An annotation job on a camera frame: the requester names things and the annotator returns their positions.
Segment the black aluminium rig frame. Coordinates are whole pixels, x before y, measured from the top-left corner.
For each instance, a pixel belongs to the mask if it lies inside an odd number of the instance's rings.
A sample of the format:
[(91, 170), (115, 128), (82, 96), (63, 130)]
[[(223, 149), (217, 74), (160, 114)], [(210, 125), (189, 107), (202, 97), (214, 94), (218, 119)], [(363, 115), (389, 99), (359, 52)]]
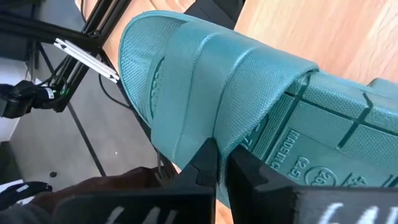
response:
[[(103, 63), (110, 65), (111, 61), (105, 54), (103, 45), (130, 2), (131, 0), (98, 0), (85, 26), (79, 32), (13, 14), (0, 5), (0, 33), (22, 36), (39, 44), (53, 44), (55, 39), (67, 40), (90, 55), (99, 56)], [(67, 55), (58, 67), (51, 71), (51, 76), (43, 81), (49, 81), (49, 85), (57, 88), (66, 86), (68, 88), (66, 96), (56, 107), (48, 110), (61, 112), (65, 108), (70, 108), (69, 101), (89, 69), (85, 64)]]

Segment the person's shoe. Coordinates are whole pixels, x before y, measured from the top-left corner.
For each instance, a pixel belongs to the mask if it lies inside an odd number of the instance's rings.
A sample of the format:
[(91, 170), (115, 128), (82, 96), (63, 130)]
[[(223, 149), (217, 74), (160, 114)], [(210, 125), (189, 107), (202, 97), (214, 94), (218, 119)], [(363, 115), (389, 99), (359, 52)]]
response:
[(7, 187), (0, 192), (0, 211), (6, 210), (20, 200), (36, 196), (42, 192), (51, 192), (52, 186), (46, 182), (32, 181)]

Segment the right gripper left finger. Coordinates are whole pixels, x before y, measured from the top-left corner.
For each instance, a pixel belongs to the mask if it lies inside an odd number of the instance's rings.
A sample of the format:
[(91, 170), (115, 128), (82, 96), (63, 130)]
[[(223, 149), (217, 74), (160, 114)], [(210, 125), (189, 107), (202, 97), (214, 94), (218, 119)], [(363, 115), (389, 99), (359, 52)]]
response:
[(208, 138), (165, 187), (79, 195), (58, 206), (53, 224), (215, 224), (217, 171)]

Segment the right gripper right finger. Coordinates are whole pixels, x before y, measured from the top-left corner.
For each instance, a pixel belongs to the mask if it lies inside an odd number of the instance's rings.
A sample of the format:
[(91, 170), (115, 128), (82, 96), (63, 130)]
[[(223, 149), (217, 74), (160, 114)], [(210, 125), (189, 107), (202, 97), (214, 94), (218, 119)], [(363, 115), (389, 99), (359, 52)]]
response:
[(234, 224), (398, 224), (398, 189), (298, 185), (242, 146), (226, 186)]

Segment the green slide sandal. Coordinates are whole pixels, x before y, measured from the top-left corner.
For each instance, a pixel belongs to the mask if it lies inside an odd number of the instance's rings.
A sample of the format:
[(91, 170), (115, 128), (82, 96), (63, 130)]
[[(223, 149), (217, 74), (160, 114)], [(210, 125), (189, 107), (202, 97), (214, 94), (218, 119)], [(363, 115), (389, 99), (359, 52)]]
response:
[(398, 83), (345, 80), (172, 11), (142, 13), (125, 27), (119, 73), (152, 145), (178, 167), (216, 140), (225, 205), (236, 146), (300, 185), (398, 188)]

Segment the silver aluminium bracket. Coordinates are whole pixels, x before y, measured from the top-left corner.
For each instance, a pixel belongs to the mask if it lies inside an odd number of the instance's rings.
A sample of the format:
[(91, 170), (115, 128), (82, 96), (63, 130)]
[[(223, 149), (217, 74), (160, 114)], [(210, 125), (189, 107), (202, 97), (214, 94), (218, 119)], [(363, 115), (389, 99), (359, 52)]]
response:
[(119, 81), (119, 76), (113, 68), (107, 66), (105, 63), (85, 52), (72, 42), (62, 39), (55, 39), (53, 45), (67, 53), (69, 56), (72, 56), (89, 68), (98, 72), (108, 80), (111, 80), (113, 83), (117, 83)]

